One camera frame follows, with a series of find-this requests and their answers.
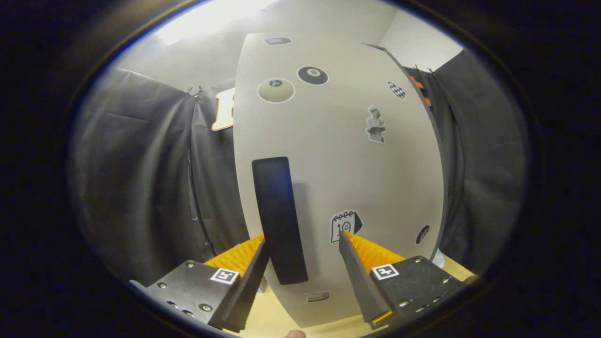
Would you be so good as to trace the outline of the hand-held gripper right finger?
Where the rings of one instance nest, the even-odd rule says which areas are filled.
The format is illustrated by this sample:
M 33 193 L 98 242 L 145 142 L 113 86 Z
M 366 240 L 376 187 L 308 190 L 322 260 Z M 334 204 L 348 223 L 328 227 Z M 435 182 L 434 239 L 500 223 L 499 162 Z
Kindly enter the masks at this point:
M 339 234 L 339 252 L 372 329 L 413 323 L 466 287 L 422 255 L 404 258 L 348 231 Z

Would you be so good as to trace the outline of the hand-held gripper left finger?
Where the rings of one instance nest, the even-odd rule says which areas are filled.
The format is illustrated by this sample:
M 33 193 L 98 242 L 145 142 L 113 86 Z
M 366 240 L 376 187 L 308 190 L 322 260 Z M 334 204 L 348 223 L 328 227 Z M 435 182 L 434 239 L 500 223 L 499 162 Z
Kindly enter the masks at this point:
M 205 263 L 186 260 L 144 286 L 129 285 L 152 309 L 197 332 L 245 329 L 269 261 L 263 237 L 255 237 Z

